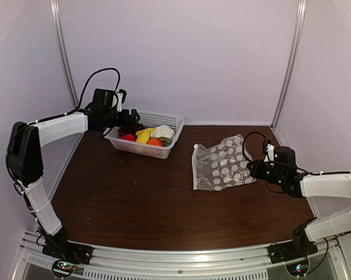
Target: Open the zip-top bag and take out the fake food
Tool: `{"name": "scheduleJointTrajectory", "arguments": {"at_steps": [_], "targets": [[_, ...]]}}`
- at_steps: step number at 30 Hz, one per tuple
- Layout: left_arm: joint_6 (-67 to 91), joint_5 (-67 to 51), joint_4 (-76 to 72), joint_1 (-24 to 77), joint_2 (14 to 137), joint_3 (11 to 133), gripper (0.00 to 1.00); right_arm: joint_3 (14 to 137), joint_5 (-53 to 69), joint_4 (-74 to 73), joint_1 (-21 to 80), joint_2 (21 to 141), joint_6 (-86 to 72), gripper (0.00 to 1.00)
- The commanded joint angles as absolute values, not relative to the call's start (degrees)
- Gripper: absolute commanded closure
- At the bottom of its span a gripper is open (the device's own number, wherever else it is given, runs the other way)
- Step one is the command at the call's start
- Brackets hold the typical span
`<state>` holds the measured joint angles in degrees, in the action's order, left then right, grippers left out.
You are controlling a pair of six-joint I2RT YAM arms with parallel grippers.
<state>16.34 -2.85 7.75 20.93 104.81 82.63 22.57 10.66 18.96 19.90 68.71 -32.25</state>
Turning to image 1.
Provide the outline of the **white fake cauliflower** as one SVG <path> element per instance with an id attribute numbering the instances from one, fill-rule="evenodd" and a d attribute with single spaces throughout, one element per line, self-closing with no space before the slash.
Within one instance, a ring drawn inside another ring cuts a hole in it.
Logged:
<path id="1" fill-rule="evenodd" d="M 175 132 L 168 125 L 156 127 L 151 133 L 150 138 L 156 138 L 164 142 L 171 142 L 174 139 Z"/>

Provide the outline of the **purple fake grapes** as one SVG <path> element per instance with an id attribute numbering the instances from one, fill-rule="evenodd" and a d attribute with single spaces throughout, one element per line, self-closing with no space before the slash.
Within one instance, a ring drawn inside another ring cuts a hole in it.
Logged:
<path id="1" fill-rule="evenodd" d="M 124 135 L 135 135 L 138 131 L 144 130 L 146 127 L 141 124 L 141 123 L 137 123 L 135 126 L 132 127 L 120 127 L 118 129 L 118 135 L 119 137 L 124 136 Z"/>

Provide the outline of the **red fake food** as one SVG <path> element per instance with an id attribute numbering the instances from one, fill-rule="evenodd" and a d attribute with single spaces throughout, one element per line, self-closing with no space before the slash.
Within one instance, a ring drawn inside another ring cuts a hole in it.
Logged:
<path id="1" fill-rule="evenodd" d="M 120 137 L 120 140 L 136 142 L 136 136 L 133 134 L 126 134 Z"/>

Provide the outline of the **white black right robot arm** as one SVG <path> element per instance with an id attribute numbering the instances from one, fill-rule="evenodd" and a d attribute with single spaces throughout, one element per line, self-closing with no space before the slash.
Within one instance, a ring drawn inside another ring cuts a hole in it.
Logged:
<path id="1" fill-rule="evenodd" d="M 298 167 L 295 151 L 288 146 L 270 146 L 264 159 L 248 160 L 247 168 L 252 177 L 280 187 L 292 198 L 305 198 L 311 203 L 318 199 L 348 201 L 295 229 L 287 249 L 292 257 L 301 257 L 319 240 L 351 233 L 351 169 L 307 171 Z"/>

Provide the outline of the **yellow fake banana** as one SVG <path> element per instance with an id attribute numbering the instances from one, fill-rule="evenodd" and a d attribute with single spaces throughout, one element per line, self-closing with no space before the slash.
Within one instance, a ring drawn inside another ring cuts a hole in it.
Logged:
<path id="1" fill-rule="evenodd" d="M 151 133 L 155 130 L 155 128 L 146 128 L 135 133 L 136 143 L 146 144 L 148 140 L 150 140 Z"/>

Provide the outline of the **clear zip top bag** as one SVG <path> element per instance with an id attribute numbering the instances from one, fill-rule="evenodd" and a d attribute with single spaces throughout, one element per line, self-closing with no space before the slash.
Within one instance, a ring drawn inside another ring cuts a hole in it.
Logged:
<path id="1" fill-rule="evenodd" d="M 247 168 L 252 157 L 243 148 L 243 140 L 239 134 L 210 148 L 198 144 L 192 153 L 194 191 L 221 191 L 256 181 Z"/>

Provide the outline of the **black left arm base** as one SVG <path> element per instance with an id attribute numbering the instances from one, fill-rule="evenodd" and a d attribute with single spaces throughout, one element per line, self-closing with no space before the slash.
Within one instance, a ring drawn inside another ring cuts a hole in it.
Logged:
<path id="1" fill-rule="evenodd" d="M 73 264 L 89 265 L 93 248 L 91 246 L 69 242 L 65 239 L 56 240 L 46 235 L 42 253 L 44 255 L 67 261 Z"/>

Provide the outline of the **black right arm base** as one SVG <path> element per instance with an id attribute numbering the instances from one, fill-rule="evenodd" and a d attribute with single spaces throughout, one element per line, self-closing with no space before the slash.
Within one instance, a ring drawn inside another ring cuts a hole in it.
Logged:
<path id="1" fill-rule="evenodd" d="M 295 245 L 293 241 L 284 243 L 272 243 L 267 247 L 268 256 L 272 264 L 289 262 L 299 258 L 306 258 L 309 255 L 318 252 L 315 243 L 307 243 L 306 245 Z"/>

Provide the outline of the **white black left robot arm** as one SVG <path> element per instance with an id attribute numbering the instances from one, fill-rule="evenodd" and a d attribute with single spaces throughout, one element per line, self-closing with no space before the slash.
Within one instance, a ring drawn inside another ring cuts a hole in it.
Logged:
<path id="1" fill-rule="evenodd" d="M 124 89 L 117 92 L 96 89 L 92 102 L 83 109 L 13 124 L 5 156 L 6 167 L 46 236 L 57 236 L 63 225 L 44 188 L 42 148 L 72 135 L 136 126 L 140 119 L 137 111 L 122 107 L 126 96 Z"/>

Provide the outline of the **orange fake food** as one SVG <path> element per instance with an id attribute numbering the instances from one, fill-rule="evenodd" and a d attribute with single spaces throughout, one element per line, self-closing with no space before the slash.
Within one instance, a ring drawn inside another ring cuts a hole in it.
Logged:
<path id="1" fill-rule="evenodd" d="M 148 140 L 146 144 L 153 145 L 153 146 L 159 146 L 159 147 L 163 146 L 163 143 L 159 138 L 150 138 L 150 140 Z"/>

